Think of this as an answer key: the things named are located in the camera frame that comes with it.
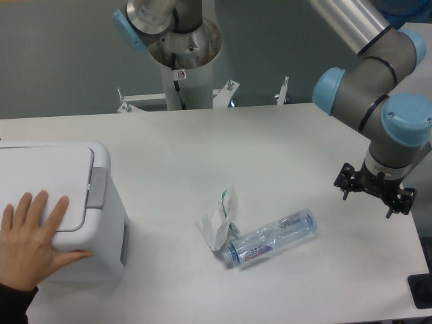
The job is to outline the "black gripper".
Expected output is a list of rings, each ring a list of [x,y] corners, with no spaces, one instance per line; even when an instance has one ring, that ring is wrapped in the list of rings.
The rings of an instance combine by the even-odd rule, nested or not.
[[[366,167],[359,171],[344,163],[333,185],[343,192],[346,200],[351,192],[365,192],[386,202],[389,219],[393,214],[409,214],[416,198],[416,189],[401,188],[399,180],[386,180],[383,172],[372,174]]]

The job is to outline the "black sleeved forearm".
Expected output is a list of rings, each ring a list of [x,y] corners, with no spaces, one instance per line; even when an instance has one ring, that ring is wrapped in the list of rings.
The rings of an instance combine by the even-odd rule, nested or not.
[[[1,284],[1,323],[28,324],[28,307],[38,292],[17,290]]]

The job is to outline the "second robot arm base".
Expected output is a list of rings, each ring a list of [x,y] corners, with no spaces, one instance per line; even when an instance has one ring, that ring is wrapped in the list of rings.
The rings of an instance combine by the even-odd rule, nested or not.
[[[200,68],[222,48],[221,32],[204,18],[202,1],[127,1],[113,22],[133,50],[147,50],[173,70]]]

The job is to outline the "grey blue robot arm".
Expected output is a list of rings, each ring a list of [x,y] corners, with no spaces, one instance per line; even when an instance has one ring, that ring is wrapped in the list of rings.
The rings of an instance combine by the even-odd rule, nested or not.
[[[408,214],[414,188],[402,181],[429,141],[431,102],[419,94],[393,94],[424,59],[426,45],[414,31],[398,31],[369,1],[312,1],[312,7],[359,57],[351,71],[327,70],[313,103],[370,142],[360,169],[345,163],[335,186],[383,201],[389,214]]]

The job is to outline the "person's bare hand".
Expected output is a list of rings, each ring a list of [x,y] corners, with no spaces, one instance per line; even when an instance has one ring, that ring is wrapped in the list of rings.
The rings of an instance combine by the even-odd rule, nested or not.
[[[30,291],[54,272],[89,258],[88,250],[59,252],[53,239],[68,209],[69,197],[62,196],[49,218],[41,224],[49,194],[35,197],[26,192],[18,206],[8,204],[1,220],[1,283],[17,290]]]

